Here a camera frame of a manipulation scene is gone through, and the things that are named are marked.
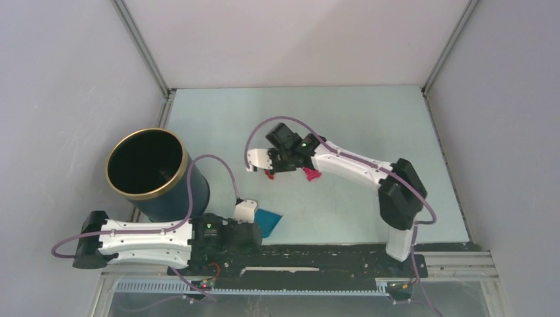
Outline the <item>small red paper scrap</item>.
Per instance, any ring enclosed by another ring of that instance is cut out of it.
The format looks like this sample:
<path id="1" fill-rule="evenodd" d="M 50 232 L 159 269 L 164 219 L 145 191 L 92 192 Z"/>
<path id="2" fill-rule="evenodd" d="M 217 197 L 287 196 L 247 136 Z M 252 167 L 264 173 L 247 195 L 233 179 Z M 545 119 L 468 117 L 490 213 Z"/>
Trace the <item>small red paper scrap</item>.
<path id="1" fill-rule="evenodd" d="M 274 180 L 275 176 L 273 173 L 271 173 L 269 170 L 265 170 L 265 175 L 270 179 L 270 180 Z"/>

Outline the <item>blue plastic dustpan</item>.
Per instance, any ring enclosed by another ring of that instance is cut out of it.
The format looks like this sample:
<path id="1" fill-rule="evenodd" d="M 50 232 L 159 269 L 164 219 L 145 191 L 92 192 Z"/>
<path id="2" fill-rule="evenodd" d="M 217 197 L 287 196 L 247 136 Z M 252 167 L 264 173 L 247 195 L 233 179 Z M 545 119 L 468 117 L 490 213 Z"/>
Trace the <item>blue plastic dustpan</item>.
<path id="1" fill-rule="evenodd" d="M 254 215 L 254 222 L 260 227 L 263 238 L 268 238 L 282 218 L 283 216 L 278 213 L 257 209 Z"/>

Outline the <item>magenta paper scrap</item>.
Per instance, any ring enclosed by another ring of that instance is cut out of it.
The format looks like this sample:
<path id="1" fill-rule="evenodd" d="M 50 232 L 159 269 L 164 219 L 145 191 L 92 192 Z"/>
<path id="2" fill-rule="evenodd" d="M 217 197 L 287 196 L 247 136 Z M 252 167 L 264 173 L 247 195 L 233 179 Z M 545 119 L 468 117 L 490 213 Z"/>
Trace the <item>magenta paper scrap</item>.
<path id="1" fill-rule="evenodd" d="M 304 167 L 302 169 L 302 171 L 304 172 L 306 179 L 311 182 L 317 178 L 320 178 L 322 173 L 319 170 L 313 169 L 313 168 L 307 168 Z"/>

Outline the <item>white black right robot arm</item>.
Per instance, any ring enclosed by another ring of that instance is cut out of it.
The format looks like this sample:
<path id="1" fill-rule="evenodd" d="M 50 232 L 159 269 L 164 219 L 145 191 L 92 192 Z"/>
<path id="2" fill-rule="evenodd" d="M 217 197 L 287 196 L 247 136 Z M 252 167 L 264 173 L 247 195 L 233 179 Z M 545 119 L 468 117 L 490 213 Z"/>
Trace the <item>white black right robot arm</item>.
<path id="1" fill-rule="evenodd" d="M 411 266 L 409 258 L 417 214 L 424 207 L 427 190 L 413 165 L 404 158 L 384 162 L 345 151 L 322 136 L 306 137 L 284 123 L 266 134 L 268 149 L 250 149 L 246 158 L 252 170 L 269 175 L 307 169 L 330 173 L 371 188 L 378 197 L 379 212 L 388 225 L 385 270 L 403 275 Z"/>

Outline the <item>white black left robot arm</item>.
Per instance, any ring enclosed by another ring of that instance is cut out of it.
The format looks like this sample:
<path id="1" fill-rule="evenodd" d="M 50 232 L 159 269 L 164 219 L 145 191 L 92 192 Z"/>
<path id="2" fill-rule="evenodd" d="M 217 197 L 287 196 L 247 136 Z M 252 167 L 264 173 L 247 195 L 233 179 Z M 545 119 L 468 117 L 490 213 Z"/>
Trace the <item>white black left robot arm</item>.
<path id="1" fill-rule="evenodd" d="M 82 225 L 72 266 L 100 269 L 118 263 L 186 268 L 193 275 L 206 272 L 223 255 L 261 251 L 262 231 L 255 223 L 241 223 L 213 213 L 190 219 L 166 232 L 173 223 L 127 223 L 93 211 Z"/>

